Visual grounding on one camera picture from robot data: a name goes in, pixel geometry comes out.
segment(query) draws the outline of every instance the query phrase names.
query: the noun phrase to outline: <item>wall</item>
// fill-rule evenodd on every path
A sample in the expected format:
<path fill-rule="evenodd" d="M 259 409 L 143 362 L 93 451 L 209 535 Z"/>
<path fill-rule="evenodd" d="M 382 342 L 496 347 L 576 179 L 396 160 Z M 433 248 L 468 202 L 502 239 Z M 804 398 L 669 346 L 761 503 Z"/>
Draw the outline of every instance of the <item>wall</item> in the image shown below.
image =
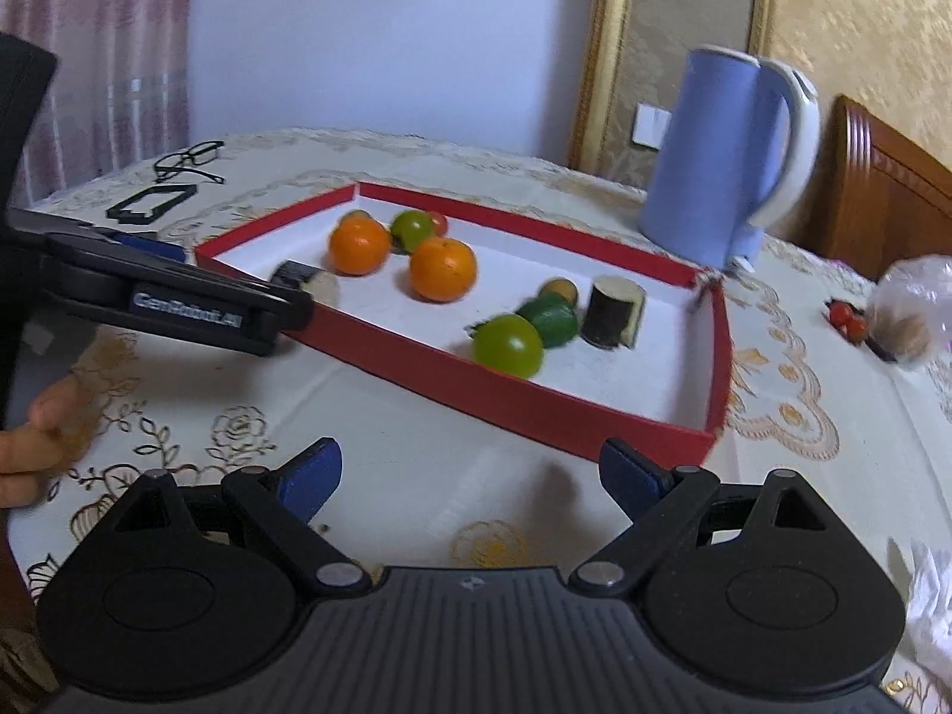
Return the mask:
<path fill-rule="evenodd" d="M 591 0 L 192 0 L 192 139 L 370 128 L 565 162 Z"/>
<path fill-rule="evenodd" d="M 631 0 L 622 59 L 597 173 L 646 187 L 657 152 L 633 145 L 638 102 L 672 109 L 687 51 L 714 43 L 744 51 L 753 0 Z"/>
<path fill-rule="evenodd" d="M 817 85 L 825 115 L 849 95 L 952 168 L 952 0 L 779 0 L 771 43 Z M 812 202 L 808 191 L 772 230 L 805 240 Z"/>

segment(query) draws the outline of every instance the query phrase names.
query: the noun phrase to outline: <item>electric kettle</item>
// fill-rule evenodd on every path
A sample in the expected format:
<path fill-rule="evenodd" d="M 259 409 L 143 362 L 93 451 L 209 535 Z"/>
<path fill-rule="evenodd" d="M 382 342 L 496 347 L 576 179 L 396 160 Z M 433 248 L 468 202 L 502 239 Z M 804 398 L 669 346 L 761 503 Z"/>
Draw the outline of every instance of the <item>electric kettle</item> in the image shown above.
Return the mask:
<path fill-rule="evenodd" d="M 763 228 L 801 197 L 819 145 L 817 90 L 803 73 L 729 48 L 696 48 L 638 218 L 641 232 L 704 267 L 749 267 Z"/>

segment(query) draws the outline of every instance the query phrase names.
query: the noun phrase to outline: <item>plastic bag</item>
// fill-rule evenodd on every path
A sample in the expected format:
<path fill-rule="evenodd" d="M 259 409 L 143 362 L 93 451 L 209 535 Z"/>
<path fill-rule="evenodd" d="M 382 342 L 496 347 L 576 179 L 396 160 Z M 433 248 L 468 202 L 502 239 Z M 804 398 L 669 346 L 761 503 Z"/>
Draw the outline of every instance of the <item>plastic bag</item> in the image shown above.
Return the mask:
<path fill-rule="evenodd" d="M 915 368 L 952 339 L 952 258 L 892 264 L 866 305 L 870 347 L 887 362 Z"/>

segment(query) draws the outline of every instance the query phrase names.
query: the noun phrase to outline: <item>white wall switch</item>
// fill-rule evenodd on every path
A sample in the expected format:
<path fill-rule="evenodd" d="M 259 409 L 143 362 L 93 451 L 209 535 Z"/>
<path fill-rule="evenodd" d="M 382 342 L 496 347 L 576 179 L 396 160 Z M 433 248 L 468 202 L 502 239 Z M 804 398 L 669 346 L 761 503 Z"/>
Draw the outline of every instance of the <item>white wall switch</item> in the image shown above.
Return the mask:
<path fill-rule="evenodd" d="M 651 107 L 650 104 L 639 104 L 635 112 L 635 127 L 631 132 L 632 142 L 660 150 L 670 120 L 671 113 L 668 110 Z"/>

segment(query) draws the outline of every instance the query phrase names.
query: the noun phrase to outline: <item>gray ribbed panel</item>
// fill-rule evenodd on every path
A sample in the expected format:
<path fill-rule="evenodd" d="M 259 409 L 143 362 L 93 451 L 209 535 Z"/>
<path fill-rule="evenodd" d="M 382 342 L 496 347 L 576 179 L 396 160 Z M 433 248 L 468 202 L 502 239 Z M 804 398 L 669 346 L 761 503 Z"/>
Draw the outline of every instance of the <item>gray ribbed panel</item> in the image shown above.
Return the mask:
<path fill-rule="evenodd" d="M 767 703 L 712 689 L 649 643 L 631 610 L 552 569 L 394 569 L 320 605 L 270 668 L 192 701 L 119 703 L 75 689 L 49 714 L 896 714 L 874 688 Z"/>

